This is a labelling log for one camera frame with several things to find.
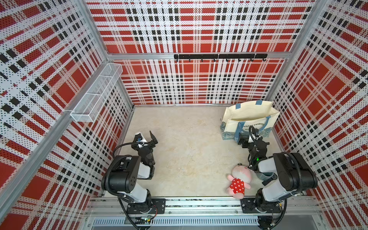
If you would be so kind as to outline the cream canvas tote bag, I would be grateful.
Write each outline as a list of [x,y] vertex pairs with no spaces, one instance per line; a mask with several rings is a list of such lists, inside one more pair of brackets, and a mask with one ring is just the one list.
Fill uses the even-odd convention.
[[260,136],[268,138],[279,115],[271,101],[256,100],[232,105],[225,109],[220,126],[221,137],[236,143],[241,138],[251,140],[249,127],[253,126]]

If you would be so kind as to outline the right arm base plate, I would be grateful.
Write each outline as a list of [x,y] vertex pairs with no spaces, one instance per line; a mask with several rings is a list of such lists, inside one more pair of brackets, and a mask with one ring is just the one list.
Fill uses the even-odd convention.
[[281,207],[278,202],[256,201],[255,197],[245,197],[240,200],[244,214],[280,214]]

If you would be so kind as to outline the black wall hook rail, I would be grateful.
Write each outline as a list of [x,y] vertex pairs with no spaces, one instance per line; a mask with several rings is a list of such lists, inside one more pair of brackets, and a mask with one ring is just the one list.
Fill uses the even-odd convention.
[[265,60],[268,57],[268,54],[176,54],[173,56],[175,60],[187,59],[187,60],[194,60],[194,59],[249,59],[253,61],[254,59],[261,59]]

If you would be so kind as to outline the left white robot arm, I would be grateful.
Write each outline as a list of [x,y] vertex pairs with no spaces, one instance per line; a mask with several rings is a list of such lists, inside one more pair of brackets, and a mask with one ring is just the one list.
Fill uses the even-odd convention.
[[[113,151],[113,161],[103,176],[101,188],[114,195],[119,201],[140,213],[151,211],[153,204],[151,194],[138,184],[138,180],[151,180],[155,172],[153,148],[158,144],[156,137],[150,132],[150,141],[142,133],[136,133],[132,142],[118,145]],[[138,155],[117,155],[124,146],[130,146]]]

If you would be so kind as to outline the teal ceramic cup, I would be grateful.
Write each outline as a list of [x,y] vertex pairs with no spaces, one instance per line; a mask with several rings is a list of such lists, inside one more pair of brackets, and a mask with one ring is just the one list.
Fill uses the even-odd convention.
[[272,179],[274,173],[272,172],[257,172],[256,176],[258,177],[258,179],[262,180],[262,181],[267,181],[269,179]]

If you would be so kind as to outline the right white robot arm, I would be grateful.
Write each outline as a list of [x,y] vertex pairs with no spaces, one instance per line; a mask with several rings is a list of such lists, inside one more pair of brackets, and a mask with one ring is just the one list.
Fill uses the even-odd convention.
[[258,174],[271,174],[271,177],[263,181],[264,186],[257,191],[253,204],[245,200],[245,209],[259,213],[282,212],[285,209],[278,208],[278,204],[317,187],[318,179],[301,154],[281,152],[267,157],[269,143],[263,141],[254,126],[250,126],[248,131],[252,140],[248,144],[248,168]]

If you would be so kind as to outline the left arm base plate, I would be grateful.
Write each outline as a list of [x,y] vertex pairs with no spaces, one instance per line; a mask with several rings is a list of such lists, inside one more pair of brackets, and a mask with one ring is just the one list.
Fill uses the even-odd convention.
[[129,203],[127,214],[164,214],[166,207],[165,198],[149,198],[144,203]]

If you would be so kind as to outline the pink plush toy red dress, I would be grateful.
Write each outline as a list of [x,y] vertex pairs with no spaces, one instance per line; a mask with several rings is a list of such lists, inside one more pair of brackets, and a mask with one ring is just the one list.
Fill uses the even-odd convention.
[[226,193],[237,200],[241,200],[245,196],[245,192],[250,190],[252,174],[249,168],[239,163],[232,169],[232,173],[227,175],[227,179],[231,182],[226,189]]

